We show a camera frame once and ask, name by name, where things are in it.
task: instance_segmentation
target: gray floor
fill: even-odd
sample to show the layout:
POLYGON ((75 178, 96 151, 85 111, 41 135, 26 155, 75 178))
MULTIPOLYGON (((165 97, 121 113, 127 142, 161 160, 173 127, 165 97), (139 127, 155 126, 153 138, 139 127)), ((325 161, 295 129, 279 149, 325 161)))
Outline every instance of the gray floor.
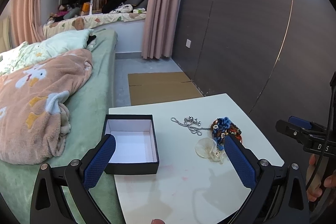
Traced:
POLYGON ((114 102, 115 107, 130 106, 128 74, 182 71, 172 59, 119 59, 115 61, 114 102))

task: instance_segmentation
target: blue textured gripper pad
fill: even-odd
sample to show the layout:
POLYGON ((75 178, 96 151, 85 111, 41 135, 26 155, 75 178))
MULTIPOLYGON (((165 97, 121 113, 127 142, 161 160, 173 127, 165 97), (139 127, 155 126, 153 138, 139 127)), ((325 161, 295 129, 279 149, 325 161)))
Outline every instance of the blue textured gripper pad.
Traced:
POLYGON ((305 129, 311 129, 310 122, 308 122, 306 120, 302 120, 300 118, 291 116, 291 117, 289 117, 288 121, 292 124, 295 124, 298 127, 302 127, 302 128, 305 128, 305 129))
POLYGON ((84 171, 83 185, 86 190, 96 186, 115 150, 116 139, 110 135, 84 171))
POLYGON ((253 190, 257 184, 255 170, 230 137, 225 138, 224 150, 243 185, 253 190))

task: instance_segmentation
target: white shell ornament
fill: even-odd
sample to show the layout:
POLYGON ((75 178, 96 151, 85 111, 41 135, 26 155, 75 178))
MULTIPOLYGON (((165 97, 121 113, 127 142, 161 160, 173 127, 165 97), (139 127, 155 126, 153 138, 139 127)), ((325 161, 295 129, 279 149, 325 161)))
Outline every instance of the white shell ornament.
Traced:
POLYGON ((211 138, 203 138, 198 141, 195 146, 195 151, 197 155, 202 158, 212 159, 214 161, 224 162, 225 153, 224 151, 217 150, 217 144, 215 140, 211 138))

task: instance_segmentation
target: beaded bracelet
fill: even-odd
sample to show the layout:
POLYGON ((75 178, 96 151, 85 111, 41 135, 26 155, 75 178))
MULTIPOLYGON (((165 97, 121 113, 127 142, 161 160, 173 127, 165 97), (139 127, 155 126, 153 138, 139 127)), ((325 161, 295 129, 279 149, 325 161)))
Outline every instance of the beaded bracelet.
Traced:
POLYGON ((224 150, 224 139, 228 134, 234 134, 235 137, 243 143, 241 130, 233 122, 231 122, 228 117, 216 119, 212 123, 210 129, 212 130, 212 138, 217 143, 219 151, 224 150))

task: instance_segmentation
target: cartoon print blanket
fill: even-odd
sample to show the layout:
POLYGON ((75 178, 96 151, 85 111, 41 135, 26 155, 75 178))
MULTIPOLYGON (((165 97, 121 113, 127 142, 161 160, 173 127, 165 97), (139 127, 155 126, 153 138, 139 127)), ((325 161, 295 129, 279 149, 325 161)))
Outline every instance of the cartoon print blanket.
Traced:
POLYGON ((0 159, 38 164, 60 156, 70 131, 63 104, 92 73, 92 55, 72 50, 0 77, 0 159))

